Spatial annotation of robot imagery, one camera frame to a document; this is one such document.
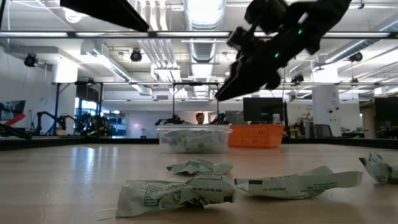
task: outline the wooden table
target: wooden table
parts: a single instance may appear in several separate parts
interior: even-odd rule
[[[155,145],[87,145],[0,152],[1,223],[398,223],[398,185],[377,185],[365,173],[352,189],[311,200],[273,200],[238,193],[236,203],[178,208],[115,219],[126,179],[186,181],[165,166],[189,158],[231,161],[233,177],[267,177],[327,165],[365,172],[358,157],[377,151],[391,164],[398,152],[332,145],[230,149],[227,154],[163,154]]]

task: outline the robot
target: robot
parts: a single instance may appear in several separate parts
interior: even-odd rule
[[[251,28],[236,28],[227,41],[238,53],[230,65],[230,77],[216,98],[232,99],[257,92],[264,85],[267,90],[275,90],[281,83],[278,69],[303,50],[311,55],[318,52],[321,38],[339,23],[350,3],[318,0],[288,6],[284,0],[253,0],[244,16]],[[277,34],[264,41],[254,35],[257,27],[265,34]]]

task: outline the red object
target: red object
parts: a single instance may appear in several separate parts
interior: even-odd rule
[[[19,115],[17,115],[15,118],[12,118],[11,120],[5,122],[4,124],[7,126],[11,126],[13,124],[16,124],[18,121],[24,119],[26,117],[26,115],[24,113],[21,113]]]
[[[279,147],[282,144],[284,127],[278,124],[232,125],[228,146],[261,149]]]

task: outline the person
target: person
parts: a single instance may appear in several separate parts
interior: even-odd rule
[[[203,113],[197,113],[198,124],[203,124],[205,122],[205,115]]]

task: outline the paper scrap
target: paper scrap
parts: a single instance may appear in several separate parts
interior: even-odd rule
[[[233,181],[223,174],[204,172],[186,183],[127,180],[120,192],[116,215],[133,217],[181,205],[204,206],[235,201]]]
[[[368,174],[380,184],[398,184],[398,166],[385,163],[379,154],[370,152],[369,157],[359,158]]]
[[[336,187],[355,187],[362,182],[362,172],[333,173],[327,166],[303,174],[263,179],[235,179],[237,188],[251,194],[281,199],[308,199]]]
[[[188,172],[189,174],[198,174],[200,172],[216,172],[219,174],[227,174],[233,168],[232,163],[223,162],[214,164],[205,159],[190,159],[179,164],[170,165],[167,170],[175,174]]]

